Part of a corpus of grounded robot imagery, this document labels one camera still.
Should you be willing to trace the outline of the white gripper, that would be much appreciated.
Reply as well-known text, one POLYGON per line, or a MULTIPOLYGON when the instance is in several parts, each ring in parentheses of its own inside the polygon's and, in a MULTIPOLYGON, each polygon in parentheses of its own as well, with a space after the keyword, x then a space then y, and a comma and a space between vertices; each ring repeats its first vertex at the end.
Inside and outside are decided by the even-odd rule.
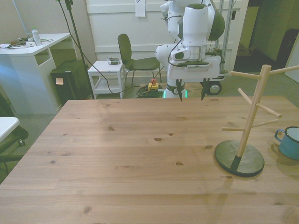
POLYGON ((217 78, 220 75, 220 56, 206 56, 203 62, 208 64, 199 65, 199 62, 197 62, 196 65, 187 65, 183 67, 177 67, 169 64, 167 76, 169 79, 176 80, 176 87, 180 101, 182 101, 182 91, 185 89, 185 83, 182 79, 195 79, 196 81, 202 81, 201 100, 203 100, 209 90, 209 78, 217 78))

